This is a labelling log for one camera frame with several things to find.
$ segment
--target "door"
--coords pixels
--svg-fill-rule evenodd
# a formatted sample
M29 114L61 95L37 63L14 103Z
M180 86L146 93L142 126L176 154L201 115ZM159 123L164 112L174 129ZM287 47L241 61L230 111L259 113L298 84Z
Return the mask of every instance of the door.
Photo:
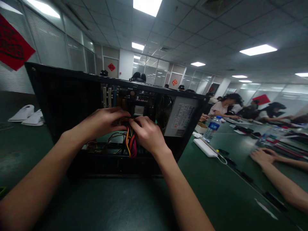
M108 71L108 77L119 78L119 60L104 57L104 69Z

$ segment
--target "red banner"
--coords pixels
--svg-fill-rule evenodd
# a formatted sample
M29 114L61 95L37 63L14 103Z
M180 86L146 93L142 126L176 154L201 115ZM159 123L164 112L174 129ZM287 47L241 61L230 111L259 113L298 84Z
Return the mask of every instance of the red banner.
M35 50L0 14L0 60L17 71Z

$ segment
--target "plastic bottle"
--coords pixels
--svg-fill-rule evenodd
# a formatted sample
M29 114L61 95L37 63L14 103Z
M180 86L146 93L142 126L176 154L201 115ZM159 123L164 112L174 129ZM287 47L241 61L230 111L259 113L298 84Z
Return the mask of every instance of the plastic bottle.
M221 116L216 116L216 118L212 119L210 122L208 129L203 134L203 139L206 142L210 142L214 133L218 130L219 126L221 125Z
M288 131L287 126L275 126L267 130L260 138L260 142L268 146L274 146Z

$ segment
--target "white shirt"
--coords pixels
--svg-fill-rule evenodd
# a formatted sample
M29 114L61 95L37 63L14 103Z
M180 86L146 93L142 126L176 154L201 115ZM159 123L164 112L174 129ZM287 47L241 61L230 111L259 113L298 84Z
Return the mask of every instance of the white shirt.
M219 111L222 115L224 115L227 113L227 110L228 110L228 107L223 107L222 103L218 101L211 107L209 115L215 115L215 111Z

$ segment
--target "black hair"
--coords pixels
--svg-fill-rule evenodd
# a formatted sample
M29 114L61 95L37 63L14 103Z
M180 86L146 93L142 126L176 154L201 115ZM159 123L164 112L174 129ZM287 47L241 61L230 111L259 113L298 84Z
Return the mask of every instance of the black hair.
M187 90L185 90L185 92L188 92L188 93L195 93L195 94L196 94L196 92L195 92L194 90L191 90L191 89L187 89Z
M274 112L274 108L286 109L286 106L284 106L283 104L278 103L278 102L272 102L267 107L260 110L259 113L261 111L266 111L269 118L273 118L273 116L276 114L276 112Z
M225 95L224 97L222 97L222 99L220 101L223 102L226 99L234 99L236 104L239 104L241 107L243 106L244 100L237 93L232 93L232 94Z

